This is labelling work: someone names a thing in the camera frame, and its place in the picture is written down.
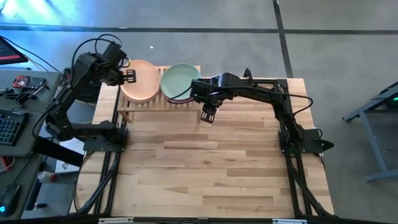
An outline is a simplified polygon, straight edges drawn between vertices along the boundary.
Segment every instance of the wooden dish rack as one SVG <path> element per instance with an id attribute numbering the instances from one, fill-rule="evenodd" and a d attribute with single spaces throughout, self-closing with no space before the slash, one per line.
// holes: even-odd
<path id="1" fill-rule="evenodd" d="M 170 66 L 155 66 L 159 72 L 159 77 L 162 78 L 164 72 L 170 68 Z M 195 66 L 195 68 L 200 72 L 200 66 Z M 129 98 L 124 96 L 123 92 L 120 92 L 118 111 L 120 115 L 128 122 L 132 123 L 134 121 L 134 113 L 136 112 L 151 112 L 151 111 L 163 111 L 163 112 L 173 112 L 173 111 L 196 111 L 197 112 L 197 122 L 200 123 L 201 106 L 196 102 L 189 102 L 180 105 L 175 105 L 167 102 L 167 97 L 159 90 L 157 96 L 145 103 L 135 103 Z"/>

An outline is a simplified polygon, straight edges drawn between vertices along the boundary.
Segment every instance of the wood grain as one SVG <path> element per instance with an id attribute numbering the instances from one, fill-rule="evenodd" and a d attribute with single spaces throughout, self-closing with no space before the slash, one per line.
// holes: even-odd
<path id="1" fill-rule="evenodd" d="M 307 94 L 302 79 L 288 83 L 291 94 Z M 112 118 L 116 93 L 117 87 L 102 86 L 94 122 Z M 291 99 L 294 111 L 308 105 L 306 99 Z M 299 113 L 297 121 L 312 128 L 311 111 Z M 226 100 L 212 125 L 197 124 L 196 112 L 140 112 L 127 127 L 129 142 L 112 215 L 293 217 L 277 140 L 279 124 L 270 105 L 239 97 Z M 98 185 L 103 156 L 96 152 L 82 168 L 77 185 L 80 206 Z M 306 154 L 303 163 L 308 186 L 333 213 L 319 158 Z M 301 196 L 299 202 L 304 211 Z"/>

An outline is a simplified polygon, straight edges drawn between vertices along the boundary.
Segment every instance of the desk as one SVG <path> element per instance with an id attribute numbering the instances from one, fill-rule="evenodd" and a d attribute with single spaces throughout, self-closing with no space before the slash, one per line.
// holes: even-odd
<path id="1" fill-rule="evenodd" d="M 307 95 L 303 79 L 288 79 L 288 84 L 289 93 Z M 117 91 L 102 86 L 94 122 L 111 120 Z M 294 111 L 308 105 L 306 99 L 291 100 Z M 304 128 L 313 127 L 310 110 L 296 118 Z M 279 122 L 271 105 L 240 97 L 226 100 L 212 125 L 197 125 L 196 112 L 142 112 L 127 128 L 129 142 L 122 153 L 112 216 L 294 216 Z M 79 207 L 98 185 L 103 157 L 94 153 L 81 170 Z M 321 161 L 304 154 L 303 164 L 309 189 L 333 213 Z"/>
<path id="2" fill-rule="evenodd" d="M 47 86 L 50 88 L 49 90 L 45 90 L 40 92 L 37 96 L 39 97 L 37 100 L 28 100 L 24 104 L 26 108 L 44 111 L 45 107 L 48 105 L 49 101 L 55 94 L 57 90 L 58 83 L 61 78 L 61 74 L 58 72 L 33 72 L 33 71 L 19 71 L 19 70 L 0 70 L 0 89 L 5 89 L 6 87 L 11 87 L 12 82 L 14 81 L 17 75 L 28 75 L 31 77 L 42 77 L 47 80 Z M 15 101 L 5 99 L 3 96 L 0 96 L 0 105 L 3 110 L 11 110 L 13 108 L 18 107 Z M 40 113 L 34 111 L 24 111 L 31 114 L 29 117 L 29 122 L 25 127 L 23 133 L 18 140 L 16 146 L 0 146 L 0 155 L 7 156 L 9 152 L 12 150 L 16 150 L 18 147 L 30 147 L 31 149 L 34 146 L 35 140 L 32 137 L 31 129 L 37 118 L 39 118 Z M 0 194 L 4 192 L 4 189 L 7 185 L 13 183 L 14 179 L 17 177 L 21 169 L 25 166 L 27 161 L 29 160 L 29 156 L 21 154 L 21 157 L 16 157 L 15 164 L 12 167 L 12 170 L 9 172 L 5 172 L 0 174 Z M 30 160 L 29 165 L 26 167 L 24 172 L 19 177 L 17 181 L 18 184 L 21 185 L 21 194 L 19 196 L 18 208 L 9 217 L 0 217 L 0 220 L 15 220 L 20 219 L 22 212 L 25 209 L 25 204 L 29 198 L 30 190 L 34 184 L 34 181 L 37 177 L 37 171 L 42 163 L 43 155 L 34 154 L 33 158 Z"/>

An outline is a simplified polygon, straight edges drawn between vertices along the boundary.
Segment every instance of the white paper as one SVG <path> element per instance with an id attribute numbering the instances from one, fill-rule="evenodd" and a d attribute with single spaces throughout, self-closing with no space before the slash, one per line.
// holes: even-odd
<path id="1" fill-rule="evenodd" d="M 73 138 L 69 141 L 60 142 L 60 145 L 67 149 L 78 152 L 80 154 L 84 154 L 83 147 L 84 147 L 85 143 L 78 139 Z M 78 172 L 78 171 L 79 171 L 79 167 L 67 164 L 60 160 L 57 161 L 57 166 L 55 167 L 56 174 L 62 174 L 62 173 L 67 173 L 67 172 Z"/>

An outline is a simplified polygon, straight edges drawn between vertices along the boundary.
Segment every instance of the gray metal frame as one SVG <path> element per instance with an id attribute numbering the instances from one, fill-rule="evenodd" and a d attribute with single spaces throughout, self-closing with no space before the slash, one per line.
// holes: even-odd
<path id="1" fill-rule="evenodd" d="M 379 180 L 386 179 L 390 177 L 398 177 L 398 169 L 388 170 L 386 163 L 382 157 L 379 146 L 377 145 L 377 141 L 375 140 L 376 136 L 372 132 L 371 125 L 367 119 L 367 111 L 374 110 L 380 106 L 382 106 L 386 100 L 390 100 L 394 97 L 398 96 L 398 82 L 395 82 L 391 86 L 387 87 L 383 91 L 380 92 L 377 96 L 375 96 L 371 101 L 363 105 L 362 107 L 354 110 L 349 115 L 344 116 L 343 120 L 346 123 L 351 122 L 354 118 L 361 118 L 366 134 L 368 134 L 369 142 L 371 144 L 374 155 L 376 156 L 377 163 L 380 167 L 380 172 L 365 175 L 365 180 Z"/>

